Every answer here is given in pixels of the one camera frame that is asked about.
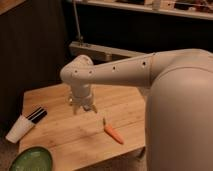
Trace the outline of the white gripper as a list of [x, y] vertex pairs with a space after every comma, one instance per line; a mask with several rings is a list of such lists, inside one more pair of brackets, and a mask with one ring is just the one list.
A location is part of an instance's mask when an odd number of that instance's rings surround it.
[[70, 104], [73, 106], [73, 114], [76, 115], [79, 108], [85, 111], [92, 110], [96, 114], [98, 110], [93, 104], [93, 93], [89, 84], [71, 85]]

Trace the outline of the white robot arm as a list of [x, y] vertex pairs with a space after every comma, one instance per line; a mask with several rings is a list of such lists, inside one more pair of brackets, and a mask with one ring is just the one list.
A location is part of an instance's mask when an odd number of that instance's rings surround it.
[[91, 106], [93, 84], [150, 89], [145, 114], [148, 171], [213, 171], [213, 53], [182, 49], [63, 67], [73, 103]]

